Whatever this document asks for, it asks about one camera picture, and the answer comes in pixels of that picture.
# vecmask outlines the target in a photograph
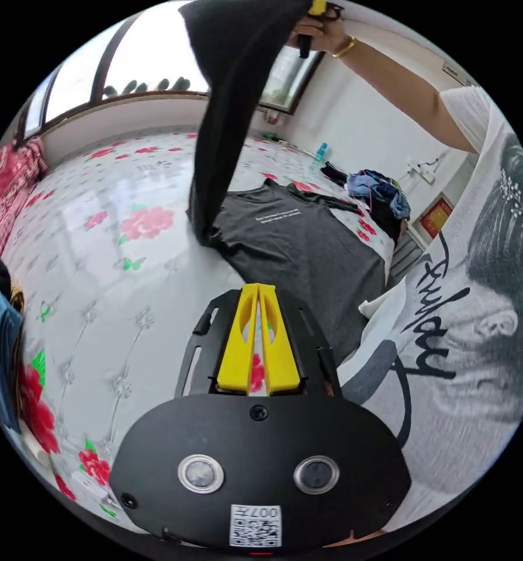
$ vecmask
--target white wall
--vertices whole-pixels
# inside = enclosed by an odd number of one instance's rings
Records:
[[[412,70],[437,89],[460,84],[442,71],[443,59],[399,35],[358,22],[346,22],[347,32]],[[400,180],[416,220],[438,197],[466,161],[450,150],[429,185],[404,176],[408,158],[432,161],[447,148],[381,97],[340,61],[326,56],[308,85],[295,115],[285,126],[292,144],[316,152],[327,142],[327,158],[345,172],[375,169]]]
[[[68,154],[89,144],[136,130],[174,125],[198,127],[206,108],[205,98],[141,98],[129,103],[106,105],[67,119],[44,133],[42,137],[46,158],[53,166]],[[255,113],[251,127],[274,132],[280,128],[265,123],[260,112]]]

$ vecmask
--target printed text on t-shirt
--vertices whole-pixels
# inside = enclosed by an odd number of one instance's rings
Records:
[[[275,220],[280,220],[281,218],[288,218],[289,216],[297,216],[300,214],[298,209],[285,210],[284,212],[275,212],[274,214],[268,214],[267,216],[259,216],[256,218],[258,222],[266,224],[267,222],[274,222]]]

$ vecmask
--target window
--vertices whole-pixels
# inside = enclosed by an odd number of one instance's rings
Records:
[[[123,22],[90,39],[63,63],[51,89],[45,121],[90,101],[93,79],[102,54]]]
[[[189,44],[178,10],[189,2],[171,1],[146,10],[117,48],[103,98],[145,91],[206,93],[208,85]]]
[[[302,59],[296,49],[285,47],[273,65],[261,96],[261,103],[274,105],[282,110],[290,110],[302,82],[317,56],[317,53],[310,53],[308,58]]]
[[[32,101],[29,104],[29,109],[27,110],[26,131],[24,133],[26,137],[39,131],[39,119],[43,108],[43,101],[45,100],[45,93],[52,77],[53,75],[49,74],[49,76],[43,80],[33,94]]]
[[[110,27],[68,57],[58,72],[48,76],[33,94],[25,114],[25,137],[45,131],[47,124],[53,124],[65,113],[72,115],[77,108],[83,111],[122,95],[183,91],[208,95],[209,86],[199,70],[179,13],[190,1],[171,0],[153,6]],[[125,22],[124,35],[116,39],[109,67],[100,67],[108,45]],[[284,47],[273,65],[261,104],[293,112],[320,59],[320,55],[311,53],[303,60],[296,49]],[[98,70],[103,74],[97,76]],[[94,83],[103,84],[103,92],[98,92],[99,101],[92,99]]]

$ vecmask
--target pile of clothes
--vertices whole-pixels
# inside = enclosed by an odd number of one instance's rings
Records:
[[[0,148],[0,256],[29,195],[48,171],[39,137],[21,147],[14,140]]]
[[[411,207],[395,179],[371,169],[345,174],[326,162],[321,172],[354,199],[363,201],[370,216],[397,243],[407,229]]]

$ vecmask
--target bed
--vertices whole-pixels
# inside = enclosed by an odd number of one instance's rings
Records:
[[[35,400],[27,424],[49,456],[48,479],[135,532],[142,530],[119,505],[100,501],[84,480],[107,488],[124,434],[173,398],[205,305],[243,284],[191,233],[185,211],[196,136],[149,130],[72,155],[33,191],[2,256],[25,294],[20,386]],[[230,190],[271,178],[348,198],[311,163],[294,148],[251,136]],[[386,283],[394,242],[363,207],[361,216],[332,212],[380,256]],[[265,393],[261,357],[256,338],[253,395]]]

